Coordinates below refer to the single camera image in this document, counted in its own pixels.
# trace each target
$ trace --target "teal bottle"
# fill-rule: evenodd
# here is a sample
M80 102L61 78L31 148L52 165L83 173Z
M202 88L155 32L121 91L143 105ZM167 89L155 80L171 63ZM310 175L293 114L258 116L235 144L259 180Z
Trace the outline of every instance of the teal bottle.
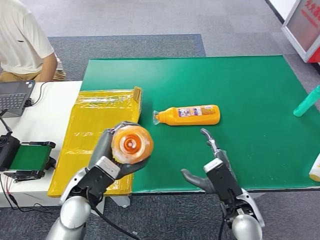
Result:
M313 89L310 94L309 94L306 99L301 102L299 106L297 106L293 114L296 117L301 117L311 106L315 104L316 101L320 99L320 85L318 85L315 89Z

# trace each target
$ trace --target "yellow package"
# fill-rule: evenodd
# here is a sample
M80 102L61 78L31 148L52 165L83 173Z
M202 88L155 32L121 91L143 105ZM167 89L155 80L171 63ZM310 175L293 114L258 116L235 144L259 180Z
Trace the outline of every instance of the yellow package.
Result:
M72 107L68 128L52 181L50 197L60 197L78 170L87 167L103 130L122 121L137 123L141 111L142 90L82 91ZM131 193L133 175L116 180L106 195Z

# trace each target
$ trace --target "robotic hand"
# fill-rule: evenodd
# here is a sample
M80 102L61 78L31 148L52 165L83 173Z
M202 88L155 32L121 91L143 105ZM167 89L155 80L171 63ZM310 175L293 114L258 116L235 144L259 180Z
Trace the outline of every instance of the robotic hand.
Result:
M265 223L254 200L238 185L226 154L220 149L209 131L202 128L201 132L207 137L207 144L216 157L203 167L207 177L195 176L186 169L181 172L189 183L208 194L217 193L219 196L223 222L218 240L222 237L224 223L232 229L237 240L262 240L262 228Z
M143 168L149 159L147 157L135 164L122 164L113 158L111 147L113 135L118 129L129 125L138 126L137 123L123 121L103 132L88 167L75 173L61 195L60 204L62 208L60 217L49 231L47 240L83 239L86 234L86 222L91 209L106 222L109 221L97 209L103 193L115 180ZM118 230L121 229L111 222L108 223ZM122 232L138 239L124 230Z

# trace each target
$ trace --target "laptop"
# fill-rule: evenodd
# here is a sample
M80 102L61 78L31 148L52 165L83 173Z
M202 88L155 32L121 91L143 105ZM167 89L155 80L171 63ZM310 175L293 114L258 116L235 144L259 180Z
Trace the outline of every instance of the laptop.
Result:
M0 82L0 113L8 109L2 118L21 117L35 84L34 80Z

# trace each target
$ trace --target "green table mat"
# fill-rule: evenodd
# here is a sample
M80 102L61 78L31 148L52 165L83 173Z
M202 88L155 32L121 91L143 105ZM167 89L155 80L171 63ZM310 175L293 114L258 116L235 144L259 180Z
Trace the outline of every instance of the green table mat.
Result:
M221 119L206 128L242 188L320 186L309 178L320 151L320 114L312 106L293 115L307 94L282 56L91 59L81 90L134 86L143 89L139 123L150 132L154 151L134 175L134 193L198 190L180 169L205 176L203 166L214 156L202 126L153 125L152 111L208 104L218 105Z
M9 170L42 171L51 149L49 145L20 145Z

